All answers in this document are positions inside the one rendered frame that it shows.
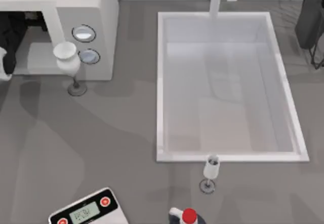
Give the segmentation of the white sink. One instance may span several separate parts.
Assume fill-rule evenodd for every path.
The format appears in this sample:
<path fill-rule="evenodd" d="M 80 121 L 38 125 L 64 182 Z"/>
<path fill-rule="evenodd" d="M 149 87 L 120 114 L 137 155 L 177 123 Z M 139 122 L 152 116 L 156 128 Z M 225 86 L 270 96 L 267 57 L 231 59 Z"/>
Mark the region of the white sink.
<path fill-rule="evenodd" d="M 309 161 L 268 12 L 160 12 L 157 24 L 157 161 Z"/>

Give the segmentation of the white goblet trophy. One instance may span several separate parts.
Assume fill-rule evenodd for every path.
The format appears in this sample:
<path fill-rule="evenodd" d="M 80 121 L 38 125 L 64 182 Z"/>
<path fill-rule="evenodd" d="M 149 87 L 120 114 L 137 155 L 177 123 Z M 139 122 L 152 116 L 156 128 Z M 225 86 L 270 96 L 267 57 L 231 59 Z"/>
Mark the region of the white goblet trophy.
<path fill-rule="evenodd" d="M 71 96 L 82 96 L 87 91 L 86 84 L 81 84 L 76 75 L 80 69 L 81 61 L 77 47 L 72 42 L 61 42 L 53 48 L 58 68 L 67 76 L 72 77 L 73 82 L 68 86 L 67 92 Z"/>

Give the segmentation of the pale microwave oven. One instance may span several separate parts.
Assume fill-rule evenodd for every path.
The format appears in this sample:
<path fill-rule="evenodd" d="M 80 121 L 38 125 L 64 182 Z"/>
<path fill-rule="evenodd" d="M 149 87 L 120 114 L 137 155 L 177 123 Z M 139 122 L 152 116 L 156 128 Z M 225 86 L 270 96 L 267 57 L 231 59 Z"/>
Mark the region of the pale microwave oven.
<path fill-rule="evenodd" d="M 84 81 L 108 81 L 112 78 L 118 26 L 118 0 L 0 0 L 0 12 L 24 12 L 27 31 L 16 52 L 17 75 L 61 75 L 53 48 L 72 42 L 77 52 L 96 50 L 96 64 L 81 62 L 77 77 Z M 92 27 L 96 38 L 82 43 L 72 29 L 82 24 Z"/>

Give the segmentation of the black and silver kitchen scale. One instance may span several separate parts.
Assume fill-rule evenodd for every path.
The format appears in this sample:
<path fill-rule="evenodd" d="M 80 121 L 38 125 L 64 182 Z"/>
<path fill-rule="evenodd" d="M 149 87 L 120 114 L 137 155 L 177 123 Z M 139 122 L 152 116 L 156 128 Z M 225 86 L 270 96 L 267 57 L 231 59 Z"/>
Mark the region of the black and silver kitchen scale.
<path fill-rule="evenodd" d="M 129 224 L 111 188 L 95 191 L 48 217 L 49 224 Z"/>

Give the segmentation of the dark bottle with red cap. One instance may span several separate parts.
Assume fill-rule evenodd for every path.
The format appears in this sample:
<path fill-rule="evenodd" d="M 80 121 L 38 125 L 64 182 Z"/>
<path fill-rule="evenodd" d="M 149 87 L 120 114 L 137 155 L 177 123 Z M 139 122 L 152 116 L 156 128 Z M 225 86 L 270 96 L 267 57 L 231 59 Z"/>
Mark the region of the dark bottle with red cap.
<path fill-rule="evenodd" d="M 169 211 L 169 224 L 207 224 L 206 221 L 192 208 L 181 210 L 172 207 Z"/>

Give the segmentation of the small white stemmed cup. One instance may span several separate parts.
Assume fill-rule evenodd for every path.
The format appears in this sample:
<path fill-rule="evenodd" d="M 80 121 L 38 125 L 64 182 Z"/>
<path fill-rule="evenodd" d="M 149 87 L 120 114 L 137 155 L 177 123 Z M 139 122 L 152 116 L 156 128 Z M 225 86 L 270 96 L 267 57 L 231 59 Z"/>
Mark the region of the small white stemmed cup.
<path fill-rule="evenodd" d="M 215 191 L 215 181 L 219 175 L 219 169 L 219 157 L 217 155 L 209 155 L 203 169 L 204 179 L 199 183 L 199 188 L 204 194 L 212 194 Z"/>

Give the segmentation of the round microwave knob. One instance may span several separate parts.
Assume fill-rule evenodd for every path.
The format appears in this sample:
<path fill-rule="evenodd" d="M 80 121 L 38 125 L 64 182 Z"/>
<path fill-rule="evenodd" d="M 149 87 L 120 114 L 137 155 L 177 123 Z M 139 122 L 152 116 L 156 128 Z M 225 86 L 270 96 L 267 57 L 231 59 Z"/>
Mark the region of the round microwave knob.
<path fill-rule="evenodd" d="M 96 38 L 95 30 L 92 27 L 85 24 L 82 24 L 78 27 L 74 27 L 71 33 L 75 40 L 82 43 L 92 42 Z"/>
<path fill-rule="evenodd" d="M 94 49 L 85 49 L 78 52 L 80 61 L 85 64 L 96 64 L 100 61 L 100 54 Z"/>

